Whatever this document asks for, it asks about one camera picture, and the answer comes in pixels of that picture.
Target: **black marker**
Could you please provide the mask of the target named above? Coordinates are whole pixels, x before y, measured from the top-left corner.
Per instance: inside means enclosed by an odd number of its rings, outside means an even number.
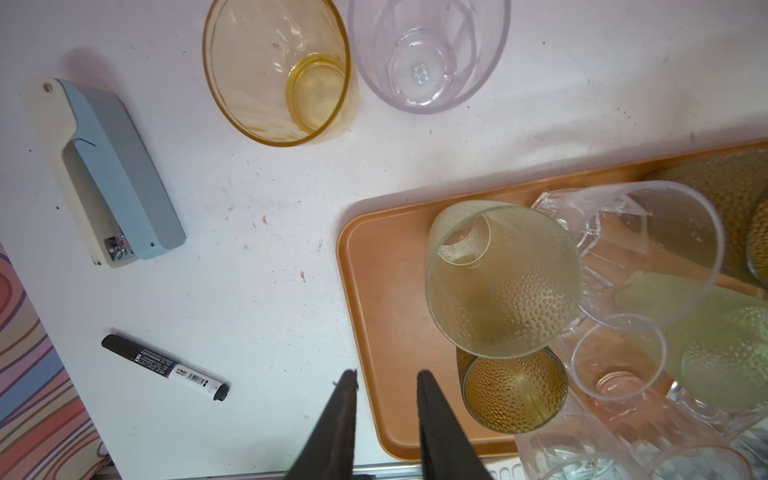
[[[146,349],[133,340],[117,335],[107,335],[101,341],[101,346],[133,363],[138,363],[145,369],[152,370],[167,379],[183,383],[198,392],[202,392],[214,400],[224,400],[230,391],[230,387],[226,383],[219,382],[197,370],[192,370],[188,366],[162,356],[160,353]]]

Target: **stapler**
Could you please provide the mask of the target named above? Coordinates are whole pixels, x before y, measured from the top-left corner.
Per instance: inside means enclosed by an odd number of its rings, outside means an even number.
[[[24,101],[94,265],[124,266],[184,243],[174,206],[117,97],[37,78]]]

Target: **table surface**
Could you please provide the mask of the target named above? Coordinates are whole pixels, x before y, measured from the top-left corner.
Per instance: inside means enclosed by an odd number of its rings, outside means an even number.
[[[501,62],[465,104],[406,114],[361,82],[348,132],[288,149],[244,137],[215,105],[200,53],[208,7],[0,5],[0,242],[125,480],[291,466],[333,381],[359,366],[334,248],[355,215],[768,136],[763,0],[514,2]],[[22,108],[36,76],[120,96],[182,247],[91,264]],[[224,377],[229,397],[102,349],[112,329]],[[360,384],[355,462],[391,462]]]

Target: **clear glass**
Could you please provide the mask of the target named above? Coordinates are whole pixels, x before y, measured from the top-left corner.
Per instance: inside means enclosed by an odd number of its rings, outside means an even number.
[[[768,479],[768,420],[763,420],[739,435],[731,446],[752,465],[755,478]]]
[[[602,382],[604,393],[636,389],[631,373]],[[714,430],[652,389],[622,401],[592,399],[599,419],[629,449],[653,480],[752,478],[746,459]]]
[[[533,206],[555,218],[578,245],[586,285],[581,309],[598,323],[648,329],[675,322],[710,292],[723,262],[723,226],[712,205],[666,181],[600,185],[542,194]],[[617,297],[647,272],[689,280],[674,295],[648,290],[643,313]],[[665,308],[674,304],[676,309]]]
[[[678,382],[672,382],[667,398],[683,407],[686,412],[706,423],[727,442],[734,440],[744,430],[768,417],[768,405],[753,409],[724,412],[694,398]]]
[[[678,182],[703,194],[723,218],[723,273],[768,286],[768,151],[710,155],[656,170],[647,179]]]
[[[568,394],[560,359],[541,349],[517,359],[483,359],[456,349],[464,405],[480,425],[518,434],[549,422]]]
[[[640,314],[681,308],[677,292],[700,288],[697,282],[646,273],[619,297]],[[653,307],[647,298],[667,292]],[[669,346],[667,373],[693,397],[726,412],[768,403],[768,302],[715,286],[682,320],[663,327]]]
[[[613,329],[582,315],[551,348],[563,359],[581,391],[596,399],[635,396],[659,379],[667,364],[667,341],[657,327],[649,330]],[[641,380],[636,389],[601,394],[604,379],[630,372]]]
[[[382,100],[414,114],[470,98],[502,56],[509,0],[350,0],[360,74]]]
[[[429,312],[473,355],[508,359],[546,346],[578,315],[582,278],[568,233],[526,207],[460,202],[429,230]]]
[[[355,114],[349,41],[330,0],[215,0],[203,63],[224,116],[260,143],[329,140]]]
[[[515,435],[528,480],[648,480],[600,420],[569,391],[547,425]]]

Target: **plastic tray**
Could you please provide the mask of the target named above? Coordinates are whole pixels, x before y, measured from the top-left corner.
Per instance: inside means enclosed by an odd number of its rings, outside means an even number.
[[[613,167],[533,180],[355,217],[336,243],[349,316],[379,442],[387,453],[419,460],[416,374],[431,370],[480,456],[517,452],[512,435],[479,425],[462,401],[455,347],[427,310],[424,256],[427,233],[449,204],[484,198],[531,205],[548,190],[641,180],[651,171],[711,154],[768,148],[768,141],[711,148]]]

